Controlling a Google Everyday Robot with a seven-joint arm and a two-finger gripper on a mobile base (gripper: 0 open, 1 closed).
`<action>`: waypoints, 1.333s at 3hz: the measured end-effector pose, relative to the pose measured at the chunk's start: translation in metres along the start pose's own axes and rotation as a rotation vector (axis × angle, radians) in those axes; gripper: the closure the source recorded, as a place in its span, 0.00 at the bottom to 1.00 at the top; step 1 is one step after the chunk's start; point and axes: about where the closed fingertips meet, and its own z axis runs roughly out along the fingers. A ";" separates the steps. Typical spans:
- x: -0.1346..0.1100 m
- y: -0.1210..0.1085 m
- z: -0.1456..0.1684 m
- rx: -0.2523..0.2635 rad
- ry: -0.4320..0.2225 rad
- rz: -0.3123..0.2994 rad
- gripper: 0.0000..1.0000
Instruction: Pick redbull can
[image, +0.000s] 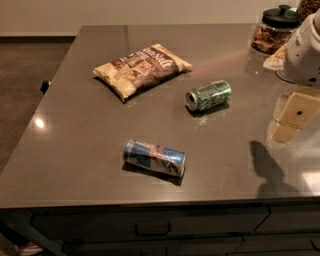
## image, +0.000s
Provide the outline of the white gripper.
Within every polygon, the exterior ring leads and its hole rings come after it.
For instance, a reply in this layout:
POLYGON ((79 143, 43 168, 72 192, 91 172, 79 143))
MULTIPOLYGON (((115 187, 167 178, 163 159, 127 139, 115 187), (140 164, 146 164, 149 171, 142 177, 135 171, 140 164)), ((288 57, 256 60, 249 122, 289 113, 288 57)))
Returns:
MULTIPOLYGON (((320 10, 310 14, 290 37, 284 73, 290 82, 320 86, 320 10)), ((288 143, 319 112, 320 90, 299 87, 278 99, 268 136, 274 141, 288 143)))

